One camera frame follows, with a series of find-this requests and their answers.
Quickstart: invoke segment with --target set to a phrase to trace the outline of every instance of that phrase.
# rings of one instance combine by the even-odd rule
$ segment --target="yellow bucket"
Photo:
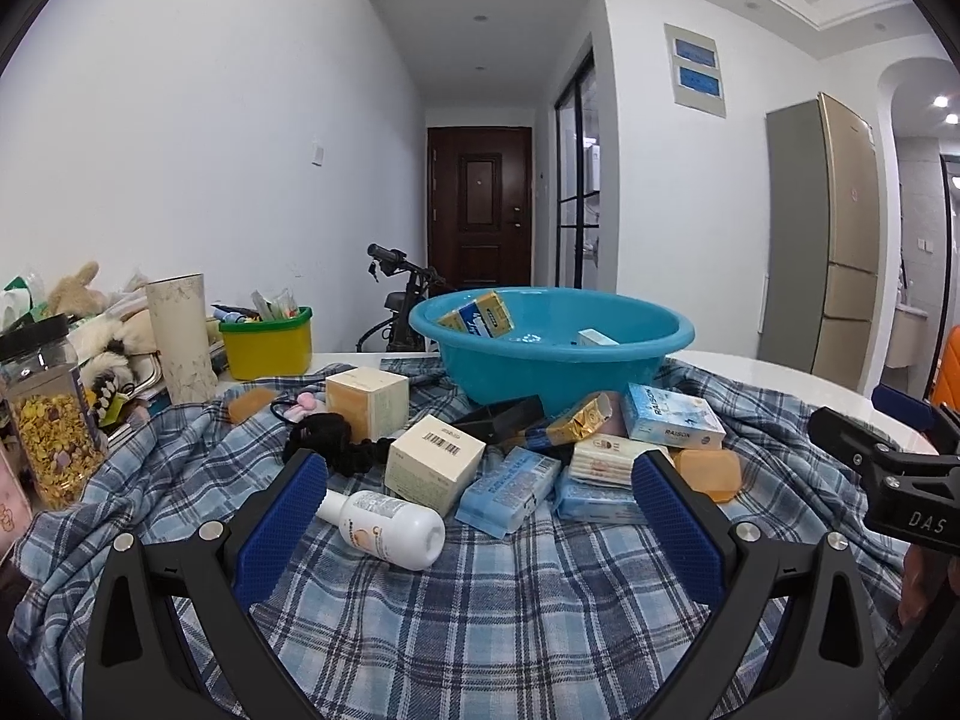
[[[234,379],[250,381],[264,376],[299,376],[310,367],[313,311],[302,307],[292,319],[273,322],[221,322],[227,362]]]

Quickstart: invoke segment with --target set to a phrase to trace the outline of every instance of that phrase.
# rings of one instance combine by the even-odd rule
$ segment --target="cream-colored box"
[[[326,380],[326,408],[349,422],[352,443],[375,442],[407,423],[410,380],[372,367],[336,373]]]
[[[476,476],[483,442],[425,416],[390,446],[384,484],[446,517]]]

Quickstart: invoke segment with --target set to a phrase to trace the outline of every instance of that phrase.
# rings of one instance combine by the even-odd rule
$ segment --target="white table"
[[[384,358],[411,358],[432,357],[424,352],[408,352],[383,354],[379,352],[363,353],[325,353],[315,354],[310,361],[309,372],[314,373],[335,362],[346,362],[348,365],[366,365],[366,367],[380,367]],[[844,389],[843,386],[833,384],[824,379],[802,373],[798,370],[774,365],[772,362],[760,362],[746,357],[736,357],[731,354],[717,354],[715,352],[698,352],[685,350],[671,355],[677,360],[696,365],[710,373],[716,373],[734,381],[761,386],[765,389],[775,389],[795,395],[800,400],[812,406],[829,406],[852,418],[861,419],[875,428],[885,432],[895,440],[906,452],[935,455],[934,448],[923,436],[895,419],[880,413],[872,403],[858,394],[858,392]],[[227,388],[235,384],[229,374],[220,377],[217,394],[222,394]]]

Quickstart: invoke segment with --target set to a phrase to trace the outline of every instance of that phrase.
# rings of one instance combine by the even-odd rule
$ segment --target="brown plush toy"
[[[67,317],[96,317],[107,304],[107,298],[88,286],[100,271],[100,265],[89,262],[75,276],[64,276],[47,298],[51,317],[66,314]]]

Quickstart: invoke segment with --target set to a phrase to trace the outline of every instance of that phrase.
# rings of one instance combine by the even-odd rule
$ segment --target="refrigerator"
[[[880,266],[870,125],[829,95],[767,114],[770,261],[757,357],[857,389]]]

